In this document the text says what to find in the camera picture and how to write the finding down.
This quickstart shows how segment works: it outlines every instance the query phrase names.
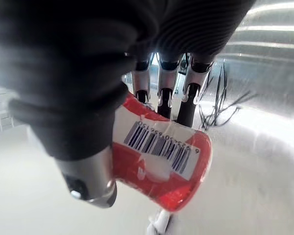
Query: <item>metallic surface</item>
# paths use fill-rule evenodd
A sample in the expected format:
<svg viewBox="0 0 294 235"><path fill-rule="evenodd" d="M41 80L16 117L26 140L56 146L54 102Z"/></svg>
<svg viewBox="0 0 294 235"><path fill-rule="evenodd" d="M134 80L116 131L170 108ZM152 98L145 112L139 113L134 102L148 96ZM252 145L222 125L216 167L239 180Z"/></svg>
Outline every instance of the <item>metallic surface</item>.
<svg viewBox="0 0 294 235"><path fill-rule="evenodd" d="M189 90L189 84L191 83L196 83L200 85L200 91L198 92L198 95L201 94L203 87L206 83L206 80L208 78L210 70L207 72L195 72L191 66L188 66L186 76L185 76L185 82L184 82L184 87L183 87L183 94L185 95L185 99L183 99L183 102L187 101L188 97L188 90Z"/></svg>
<svg viewBox="0 0 294 235"><path fill-rule="evenodd" d="M160 97L161 90L163 88L170 88L172 91L174 91L178 70L179 66L174 70L164 70L161 66L159 66L158 97Z"/></svg>
<svg viewBox="0 0 294 235"><path fill-rule="evenodd" d="M137 91L146 91L147 99L149 99L149 94L150 94L149 68L150 68L150 65L144 71L134 70L131 72L134 94L136 94Z"/></svg>
<svg viewBox="0 0 294 235"><path fill-rule="evenodd" d="M101 152L79 161L61 161L55 159L62 174L83 182L86 187L87 198L79 187L71 188L70 193L76 199L82 199L93 205L107 208L115 201L117 187L112 177L112 152L107 147Z"/></svg>
<svg viewBox="0 0 294 235"><path fill-rule="evenodd" d="M294 0L255 3L216 58L214 80L199 102L205 114L213 111L223 63L224 107L247 91L256 96L238 105L227 124L206 131L214 159L202 188L178 215L180 230L294 235ZM172 119L183 94L185 76L179 77ZM235 108L222 113L219 122ZM201 128L198 108L193 128Z"/></svg>

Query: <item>wire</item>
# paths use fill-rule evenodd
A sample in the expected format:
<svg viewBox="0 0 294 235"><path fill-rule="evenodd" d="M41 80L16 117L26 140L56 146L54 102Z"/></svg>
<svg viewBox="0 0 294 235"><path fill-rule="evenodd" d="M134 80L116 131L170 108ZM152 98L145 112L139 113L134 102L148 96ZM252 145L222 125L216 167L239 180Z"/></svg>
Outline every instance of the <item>wire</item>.
<svg viewBox="0 0 294 235"><path fill-rule="evenodd" d="M223 76L223 90L222 90L222 93L220 94L222 76ZM210 75L208 76L207 85L206 85L205 90L203 91L203 94L200 97L200 100L205 95L205 93L206 93L208 87L210 86L211 82L213 81L213 79L214 79L214 77L212 77L210 79ZM229 109L230 107L247 102L257 96L257 94L251 94L251 91L247 91L246 93L241 95L239 98L237 98L235 101L233 101L230 105L223 108L224 102L225 102L226 96L227 96L227 81L228 81L227 73L225 71L225 65L223 63L223 65L220 69L219 77L218 77L215 105L213 106L213 110L212 110L211 114L205 116L205 114L202 110L202 107L199 105L199 116L200 116L200 120L202 123L201 128L204 129L205 131L207 131L209 129L209 127L212 127L212 126L223 126L223 125L227 124L230 121L230 119L241 109L241 107L236 107L235 110L233 111L233 113L230 115L230 117L226 121L224 121L223 123L218 123L218 118L222 112Z"/></svg>

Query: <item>white label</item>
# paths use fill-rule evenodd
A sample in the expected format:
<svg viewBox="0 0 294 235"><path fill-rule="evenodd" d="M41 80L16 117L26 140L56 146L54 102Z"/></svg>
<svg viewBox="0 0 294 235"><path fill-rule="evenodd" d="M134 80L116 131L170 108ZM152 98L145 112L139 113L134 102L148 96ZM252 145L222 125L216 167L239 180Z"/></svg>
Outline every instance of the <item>white label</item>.
<svg viewBox="0 0 294 235"><path fill-rule="evenodd" d="M171 169L186 180L191 178L200 154L200 149L155 130L142 121L136 121L131 126L122 144L143 154L167 159Z"/></svg>

